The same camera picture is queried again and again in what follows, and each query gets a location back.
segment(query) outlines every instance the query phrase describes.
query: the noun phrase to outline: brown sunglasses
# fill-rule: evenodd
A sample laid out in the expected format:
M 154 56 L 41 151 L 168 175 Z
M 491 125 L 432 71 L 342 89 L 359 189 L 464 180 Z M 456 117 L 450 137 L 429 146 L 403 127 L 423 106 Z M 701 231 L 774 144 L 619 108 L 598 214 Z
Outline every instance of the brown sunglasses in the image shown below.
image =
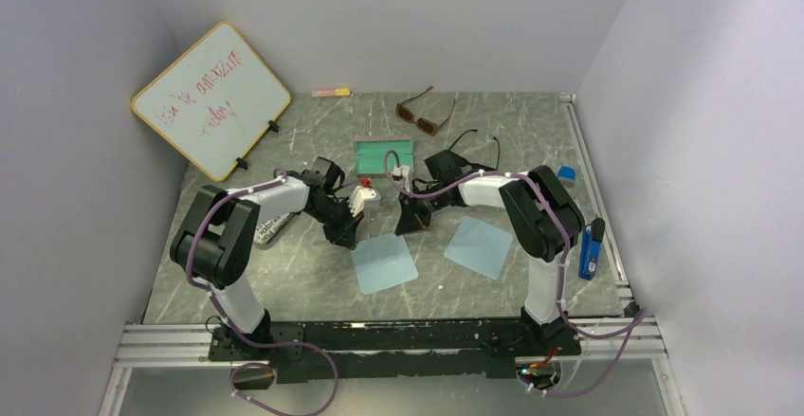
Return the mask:
M 406 104 L 427 94 L 430 91 L 430 89 L 432 89 L 432 86 L 425 89 L 425 92 L 419 94 L 418 96 L 411 97 L 403 101 L 402 103 L 397 103 L 396 115 L 399 116 L 399 118 L 404 120 L 405 122 L 416 124 L 416 127 L 419 130 L 428 134 L 429 136 L 435 136 L 438 133 L 438 131 L 441 130 L 442 127 L 444 127 L 444 124 L 446 124 L 447 121 L 449 121 L 449 119 L 452 118 L 452 113 L 455 112 L 455 99 L 452 101 L 452 110 L 449 111 L 449 116 L 447 116 L 447 118 L 444 119 L 444 122 L 438 125 L 436 125 L 435 122 L 432 122 L 425 118 L 416 119 L 416 116 L 413 114 L 413 112 L 411 112 L 411 110 L 408 109 L 407 106 L 405 106 Z

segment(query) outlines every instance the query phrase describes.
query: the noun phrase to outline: light blue square cloth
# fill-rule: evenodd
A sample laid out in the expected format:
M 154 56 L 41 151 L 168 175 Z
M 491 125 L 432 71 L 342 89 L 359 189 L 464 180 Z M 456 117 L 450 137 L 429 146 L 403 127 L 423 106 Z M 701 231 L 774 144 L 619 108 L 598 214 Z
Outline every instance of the light blue square cloth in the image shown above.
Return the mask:
M 357 243 L 352 251 L 360 292 L 371 295 L 419 277 L 408 243 L 402 236 L 386 234 Z
M 496 280 L 503 271 L 508 249 L 514 242 L 511 233 L 486 222 L 464 217 L 449 242 L 444 256 L 478 274 Z

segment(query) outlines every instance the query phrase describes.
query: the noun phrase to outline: yellow whiteboard edge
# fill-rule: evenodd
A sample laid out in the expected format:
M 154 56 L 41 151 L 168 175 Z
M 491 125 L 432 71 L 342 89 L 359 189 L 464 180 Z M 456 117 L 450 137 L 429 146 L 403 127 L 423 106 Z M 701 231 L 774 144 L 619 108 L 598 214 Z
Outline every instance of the yellow whiteboard edge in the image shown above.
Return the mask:
M 279 80 L 279 78 L 277 78 L 277 76 L 274 74 L 273 70 L 271 70 L 271 68 L 270 68 L 270 67 L 268 67 L 268 65 L 265 63 L 265 61 L 263 61 L 263 58 L 261 58 L 261 57 L 260 57 L 260 55 L 257 53 L 257 51 L 255 51 L 255 50 L 254 50 L 254 47 L 253 47 L 253 46 L 251 46 L 251 44 L 248 42 L 248 40 L 246 40 L 246 37 L 244 37 L 244 36 L 243 36 L 243 34 L 241 34 L 239 30 L 237 30 L 237 27 L 235 27 L 235 26 L 234 26 L 234 25 L 233 25 L 231 22 L 229 22 L 229 21 L 222 21 L 222 22 L 218 23 L 217 25 L 215 25 L 214 27 L 212 27 L 212 29 L 210 29 L 209 31 L 207 31 L 207 33 L 206 33 L 206 34 L 204 34 L 204 35 L 203 35 L 203 36 L 202 36 L 200 39 L 198 39 L 198 41 L 197 41 L 197 42 L 195 42 L 194 44 L 192 44 L 192 46 L 191 46 L 191 47 L 187 48 L 187 50 L 186 50 L 185 52 L 181 53 L 181 56 L 179 56 L 179 57 L 178 57 L 178 59 L 176 59 L 176 60 L 175 60 L 173 63 L 171 63 L 170 65 L 168 65 L 168 68 L 166 68 L 166 69 L 162 70 L 162 72 L 161 72 L 161 73 L 160 73 L 160 74 L 159 74 L 159 75 L 158 75 L 156 78 L 154 78 L 154 79 L 153 79 L 151 82 L 149 82 L 148 84 L 146 84 L 146 85 L 145 85 L 145 87 L 143 87 L 142 89 L 140 89 L 140 90 L 139 90 L 139 92 L 138 92 L 138 93 L 137 93 L 137 94 L 136 94 L 136 95 L 135 95 L 135 96 L 134 96 L 134 97 L 131 99 L 131 102 L 129 103 L 129 104 L 130 104 L 130 106 L 131 106 L 131 111 L 132 111 L 132 112 L 133 112 L 135 115 L 137 115 L 137 117 L 138 117 L 138 118 L 142 119 L 142 121 L 143 121 L 143 122 L 145 122 L 146 124 L 148 124 L 148 126 L 149 126 L 149 127 L 151 127 L 151 128 L 152 128 L 152 129 L 153 129 L 155 132 L 157 132 L 157 133 L 158 133 L 158 134 L 159 134 L 159 135 L 160 135 L 162 138 L 164 138 L 164 139 L 165 139 L 165 141 L 167 141 L 167 142 L 171 143 L 171 146 L 173 146 L 173 147 L 174 147 L 174 149 L 176 149 L 177 151 L 179 151 L 179 153 L 180 153 L 180 154 L 184 155 L 184 158 L 188 159 L 188 160 L 189 160 L 189 161 L 190 161 L 190 162 L 191 162 L 191 163 L 192 163 L 192 164 L 195 166 L 195 168 L 197 168 L 198 170 L 200 170 L 200 171 L 201 171 L 203 174 L 205 174 L 205 175 L 206 175 L 206 176 L 207 176 L 209 179 L 211 179 L 211 180 L 213 180 L 213 181 L 215 181 L 215 182 L 221 182 L 221 181 L 223 181 L 223 180 L 226 180 L 226 178 L 228 178 L 228 177 L 229 177 L 229 175 L 231 174 L 231 172 L 233 172 L 233 171 L 234 171 L 234 169 L 237 167 L 237 162 L 232 163 L 232 164 L 231 164 L 231 167 L 229 167 L 229 169 L 226 171 L 226 174 L 224 174 L 224 175 L 223 175 L 223 177 L 221 177 L 221 178 L 217 178 L 217 177 L 215 177 L 215 176 L 213 176 L 213 175 L 209 174 L 209 173 L 207 172 L 207 170 L 206 170 L 206 169 L 204 169 L 204 167 L 202 167 L 201 165 L 198 165 L 198 162 L 196 162 L 195 160 L 193 160 L 193 159 L 192 159 L 192 157 L 190 157 L 189 155 L 185 154 L 185 152 L 184 152 L 184 151 L 182 151 L 182 149 L 181 149 L 181 148 L 179 148 L 179 147 L 178 147 L 178 146 L 177 146 L 177 145 L 176 145 L 176 144 L 175 144 L 175 143 L 174 143 L 174 142 L 173 142 L 173 141 L 172 141 L 170 138 L 166 137 L 166 136 L 165 136 L 165 134 L 163 134 L 163 133 L 162 133 L 162 131 L 160 131 L 160 130 L 158 129 L 158 127 L 155 127 L 155 126 L 154 126 L 154 124 L 153 124 L 153 123 L 152 123 L 150 120 L 148 120 L 147 118 L 145 118 L 145 116 L 143 116 L 143 115 L 142 115 L 142 114 L 141 114 L 141 113 L 140 113 L 140 112 L 137 110 L 137 108 L 136 108 L 136 106 L 135 106 L 135 103 L 137 102 L 137 99 L 139 99 L 139 97 L 140 97 L 140 96 L 142 96 L 142 94 L 144 94 L 146 90 L 148 90 L 148 88 L 149 88 L 149 87 L 151 87 L 151 86 L 152 86 L 152 85 L 153 85 L 155 82 L 159 81 L 159 79 L 160 79 L 160 78 L 162 78 L 162 77 L 163 77 L 163 76 L 164 76 L 166 73 L 168 73 L 168 71 L 170 71 L 170 69 L 172 69 L 172 68 L 174 67 L 174 65 L 176 65 L 177 63 L 180 63 L 180 62 L 181 62 L 181 60 L 182 60 L 182 59 L 184 59 L 184 57 L 185 57 L 185 56 L 187 56 L 188 54 L 190 54 L 190 52 L 191 52 L 191 51 L 192 51 L 192 50 L 193 50 L 193 49 L 194 49 L 196 46 L 198 46 L 198 44 L 200 44 L 201 42 L 203 42 L 203 41 L 204 41 L 204 40 L 205 40 L 205 39 L 206 39 L 206 38 L 207 38 L 207 37 L 208 37 L 210 34 L 212 34 L 212 33 L 213 33 L 213 32 L 214 32 L 214 31 L 215 31 L 217 28 L 219 28 L 219 27 L 221 27 L 221 26 L 229 26 L 229 27 L 231 27 L 231 30 L 233 30 L 233 31 L 234 31 L 234 32 L 235 32 L 235 33 L 236 33 L 238 36 L 240 36 L 240 38 L 241 38 L 241 39 L 243 39 L 243 42 L 246 44 L 246 47 L 247 47 L 248 49 L 250 49 L 252 53 L 254 53 L 254 56 L 257 58 L 257 61 L 260 61 L 260 62 L 263 64 L 263 67 L 265 67 L 265 70 L 267 70 L 267 71 L 268 71 L 268 73 L 269 73 L 269 74 L 271 74 L 271 76 L 272 76 L 272 77 L 274 77 L 274 80 L 276 80 L 276 81 L 277 81 L 277 83 L 279 84 L 279 86 L 281 86 L 281 87 L 282 87 L 282 89 L 284 90 L 285 94 L 287 94 L 287 102 L 284 104 L 284 106 L 282 107 L 282 109 L 280 109 L 279 113 L 277 113 L 277 115 L 276 115 L 276 116 L 275 116 L 275 117 L 274 117 L 272 120 L 276 120 L 276 119 L 277 119 L 279 116 L 281 116 L 281 115 L 282 115 L 282 113 L 284 113 L 284 110 L 285 110 L 285 109 L 287 109 L 287 105 L 289 105 L 289 104 L 290 104 L 290 101 L 291 101 L 291 98 L 290 98 L 290 91 L 288 91 L 288 90 L 287 90 L 287 88 L 286 88 L 286 87 L 284 87 L 284 84 L 283 84 L 283 83 L 282 83 L 282 82 Z M 265 135 L 265 132 L 267 132 L 267 131 L 268 131 L 268 127 L 269 127 L 269 125 L 268 125 L 268 124 L 266 124 L 266 125 L 265 125 L 265 128 L 264 128 L 264 129 L 263 129 L 263 130 L 260 132 L 260 134 L 259 134 L 259 135 L 257 135 L 257 139 L 255 139 L 255 140 L 254 140 L 254 141 L 253 141 L 253 142 L 252 142 L 252 143 L 251 143 L 251 144 L 248 146 L 248 149 L 246 149 L 246 152 L 245 152 L 243 155 L 241 155 L 241 156 L 240 156 L 240 158 L 246 158 L 246 155 L 248 155 L 248 152 L 249 152 L 249 151 L 251 151 L 251 149 L 254 147 L 254 145 L 256 145 L 256 144 L 257 144 L 257 141 L 259 141 L 259 140 L 260 140 L 260 138 L 262 138 L 262 137 L 263 137 L 263 135 Z

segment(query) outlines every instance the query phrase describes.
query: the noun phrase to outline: whiteboard stand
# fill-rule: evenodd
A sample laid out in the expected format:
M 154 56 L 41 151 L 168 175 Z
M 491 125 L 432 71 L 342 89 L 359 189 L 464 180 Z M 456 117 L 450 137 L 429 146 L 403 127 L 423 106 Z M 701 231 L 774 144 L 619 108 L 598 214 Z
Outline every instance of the whiteboard stand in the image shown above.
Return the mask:
M 290 93 L 237 29 L 221 22 L 132 100 L 131 109 L 214 181 L 247 169 L 246 154 Z

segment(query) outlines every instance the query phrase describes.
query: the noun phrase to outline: gray wall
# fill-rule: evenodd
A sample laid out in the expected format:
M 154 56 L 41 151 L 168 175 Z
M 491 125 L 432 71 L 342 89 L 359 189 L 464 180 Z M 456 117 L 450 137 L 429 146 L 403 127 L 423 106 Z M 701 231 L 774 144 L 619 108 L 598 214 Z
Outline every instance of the gray wall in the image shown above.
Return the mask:
M 292 91 L 576 92 L 624 0 L 157 0 L 186 48 L 230 20 Z
M 0 0 L 0 414 L 97 414 L 185 163 L 129 110 L 178 54 L 150 0 Z
M 689 414 L 801 414 L 804 0 L 628 0 L 578 93 Z

